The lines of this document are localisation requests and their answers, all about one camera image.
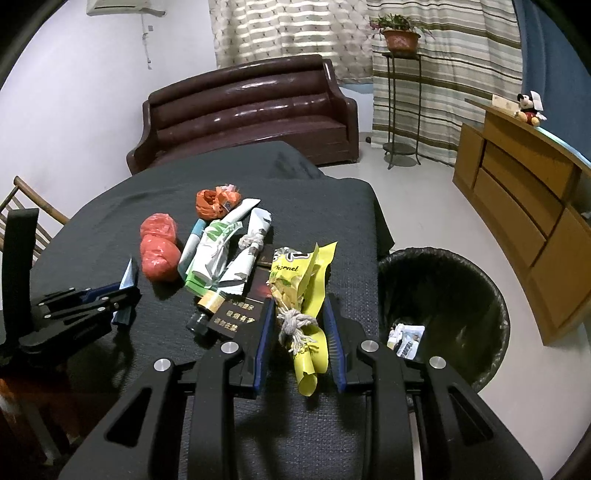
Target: bamboo chair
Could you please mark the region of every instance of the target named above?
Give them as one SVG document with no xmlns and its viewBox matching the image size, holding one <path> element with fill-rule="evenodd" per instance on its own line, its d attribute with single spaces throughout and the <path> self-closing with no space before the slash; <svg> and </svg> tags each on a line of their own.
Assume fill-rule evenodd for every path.
<svg viewBox="0 0 591 480">
<path fill-rule="evenodd" d="M 43 198 L 41 198 L 39 194 L 37 194 L 29 185 L 23 182 L 19 177 L 14 177 L 14 188 L 12 189 L 8 197 L 6 197 L 6 199 L 4 199 L 2 203 L 0 203 L 0 252 L 2 252 L 4 249 L 6 215 L 10 210 L 26 208 L 16 197 L 18 192 L 23 193 L 41 210 L 43 210 L 56 221 L 60 222 L 62 225 L 65 225 L 69 220 L 67 216 L 65 216 L 63 213 L 59 212 L 58 210 L 53 208 L 49 203 L 43 200 Z M 35 263 L 37 258 L 39 258 L 45 247 L 49 245 L 50 241 L 51 235 L 49 235 L 49 233 L 47 233 L 47 231 L 41 225 L 39 225 L 39 223 L 37 223 L 37 231 L 35 232 L 35 247 L 33 250 L 33 263 Z"/>
</svg>

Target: patterned curtain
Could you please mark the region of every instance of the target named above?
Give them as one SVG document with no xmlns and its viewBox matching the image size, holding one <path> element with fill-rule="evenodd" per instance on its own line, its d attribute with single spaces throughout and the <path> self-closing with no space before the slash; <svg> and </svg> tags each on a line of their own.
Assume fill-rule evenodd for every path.
<svg viewBox="0 0 591 480">
<path fill-rule="evenodd" d="M 464 121 L 483 122 L 483 110 L 464 101 L 490 100 L 493 93 L 514 100 L 521 90 L 519 29 L 512 0 L 368 0 L 371 18 L 400 13 L 427 24 L 421 33 L 423 55 L 421 155 L 455 162 Z M 372 145 L 388 138 L 388 51 L 379 34 L 374 56 L 374 131 Z M 418 114 L 418 63 L 396 60 L 396 141 L 414 146 Z"/>
<path fill-rule="evenodd" d="M 345 83 L 370 83 L 365 0 L 209 0 L 218 68 L 320 53 Z"/>
</svg>

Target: yellow snack bag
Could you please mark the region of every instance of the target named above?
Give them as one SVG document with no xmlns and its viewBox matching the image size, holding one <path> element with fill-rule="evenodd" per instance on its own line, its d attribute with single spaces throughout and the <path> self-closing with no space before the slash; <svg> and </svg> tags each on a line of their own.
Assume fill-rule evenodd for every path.
<svg viewBox="0 0 591 480">
<path fill-rule="evenodd" d="M 300 394 L 316 390 L 318 373 L 328 369 L 326 337 L 316 316 L 324 302 L 324 278 L 335 255 L 336 242 L 310 254 L 283 247 L 275 251 L 269 287 L 278 305 L 279 340 L 294 356 Z"/>
</svg>

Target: yellow wrapper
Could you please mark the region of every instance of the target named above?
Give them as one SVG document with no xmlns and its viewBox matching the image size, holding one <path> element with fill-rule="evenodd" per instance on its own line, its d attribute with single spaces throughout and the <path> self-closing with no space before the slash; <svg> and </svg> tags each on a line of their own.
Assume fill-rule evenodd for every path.
<svg viewBox="0 0 591 480">
<path fill-rule="evenodd" d="M 324 302 L 326 268 L 335 255 L 336 242 L 316 247 L 311 254 L 282 248 L 275 252 L 271 265 L 269 286 L 280 309 L 296 309 L 316 317 Z M 321 328 L 308 325 L 302 328 L 314 340 L 294 355 L 295 378 L 298 392 L 309 397 L 316 390 L 318 373 L 326 373 L 329 364 L 326 337 Z"/>
</svg>

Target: brown leather sofa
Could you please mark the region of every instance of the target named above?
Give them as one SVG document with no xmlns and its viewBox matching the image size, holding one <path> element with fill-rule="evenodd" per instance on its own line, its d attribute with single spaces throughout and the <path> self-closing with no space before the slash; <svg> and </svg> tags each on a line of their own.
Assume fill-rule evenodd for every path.
<svg viewBox="0 0 591 480">
<path fill-rule="evenodd" d="M 207 72 L 152 92 L 144 133 L 127 155 L 132 174 L 171 160 L 283 140 L 312 163 L 359 157 L 357 104 L 330 60 L 302 55 Z"/>
</svg>

